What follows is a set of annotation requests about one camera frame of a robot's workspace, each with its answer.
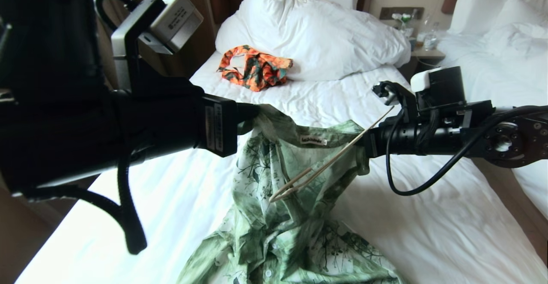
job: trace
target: sticker label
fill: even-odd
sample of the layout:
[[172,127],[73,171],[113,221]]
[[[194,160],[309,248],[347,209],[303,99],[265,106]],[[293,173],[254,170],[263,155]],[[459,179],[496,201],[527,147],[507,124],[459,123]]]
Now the sticker label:
[[205,140],[207,141],[207,149],[215,150],[215,114],[213,107],[205,107]]
[[164,20],[162,21],[168,22],[166,27],[169,30],[165,30],[165,34],[168,34],[166,40],[169,40],[181,29],[182,25],[188,20],[195,8],[196,7],[194,7],[190,0],[174,0],[173,3],[170,4],[170,8],[168,8],[163,16]]
[[327,146],[327,140],[321,136],[301,135],[301,144],[313,143],[314,145]]
[[223,151],[223,107],[215,104],[215,148]]

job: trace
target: white bed sheet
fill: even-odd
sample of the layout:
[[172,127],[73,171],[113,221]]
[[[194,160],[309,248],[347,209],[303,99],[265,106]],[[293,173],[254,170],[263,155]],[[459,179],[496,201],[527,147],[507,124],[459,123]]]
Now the white bed sheet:
[[[396,69],[381,67],[342,81],[290,81],[253,93],[214,73],[220,58],[213,54],[192,82],[215,95],[272,104],[306,126],[332,126],[348,119],[369,126],[387,110],[370,88],[384,80],[407,85]],[[239,140],[240,146],[246,139]],[[415,188],[448,160],[392,158],[401,189]],[[235,160],[187,150],[131,167],[131,189],[149,247],[129,255],[115,221],[78,202],[17,283],[173,283],[231,206]],[[430,190],[412,197],[391,192],[384,158],[373,159],[370,167],[370,175],[350,185],[331,216],[376,245],[411,283],[548,280],[525,234],[471,161],[461,160]],[[115,172],[102,174],[90,189],[116,199]]]
[[[507,67],[489,54],[483,36],[444,34],[438,48],[446,55],[442,65],[460,66],[468,102],[491,100],[495,107],[548,103],[548,63],[546,79],[539,81],[527,75],[530,69],[520,69],[519,64]],[[513,172],[523,192],[548,219],[548,161],[537,161]]]

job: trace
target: wrinkled fabric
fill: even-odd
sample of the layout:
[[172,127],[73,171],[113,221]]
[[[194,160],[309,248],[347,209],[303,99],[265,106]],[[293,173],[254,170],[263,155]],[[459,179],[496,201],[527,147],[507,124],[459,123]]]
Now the wrinkled fabric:
[[[249,128],[244,124],[241,132]],[[363,147],[352,147],[307,187],[268,202],[311,167],[299,182],[307,180],[360,132],[351,120],[326,129],[297,126],[263,105],[235,168],[234,205],[190,257],[178,283],[403,283],[375,247],[327,219],[356,175],[369,172]]]
[[[245,64],[243,74],[230,67],[230,60],[242,54]],[[293,60],[289,58],[274,57],[243,45],[223,55],[217,72],[221,72],[221,76],[231,83],[258,92],[268,87],[285,84],[286,70],[291,67],[293,67]]]

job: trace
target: orange patterned cloth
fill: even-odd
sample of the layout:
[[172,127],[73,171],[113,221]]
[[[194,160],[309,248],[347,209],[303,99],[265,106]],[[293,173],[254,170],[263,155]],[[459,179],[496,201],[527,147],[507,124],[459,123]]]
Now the orange patterned cloth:
[[[242,54],[245,54],[243,74],[230,67],[230,60],[234,56]],[[217,72],[222,72],[221,76],[231,83],[257,92],[271,86],[285,84],[287,81],[286,70],[290,67],[293,67],[292,59],[274,57],[255,50],[251,46],[243,45],[225,53]]]

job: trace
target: plastic bottle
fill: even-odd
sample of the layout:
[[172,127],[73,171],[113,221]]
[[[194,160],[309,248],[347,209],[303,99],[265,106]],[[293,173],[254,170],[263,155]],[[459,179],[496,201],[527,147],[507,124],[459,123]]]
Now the plastic bottle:
[[423,23],[420,26],[419,34],[417,34],[417,47],[421,47],[424,44],[424,38],[426,38],[426,35],[430,32],[431,27],[430,23],[432,22],[432,18],[430,17],[430,14],[427,14],[426,17],[423,20]]
[[407,38],[411,38],[411,36],[413,36],[413,32],[415,31],[415,26],[417,25],[417,11],[418,9],[413,9],[413,14],[411,14],[411,18],[405,24],[404,34]]
[[438,26],[440,23],[434,23],[432,30],[424,38],[424,50],[432,51],[438,45]]

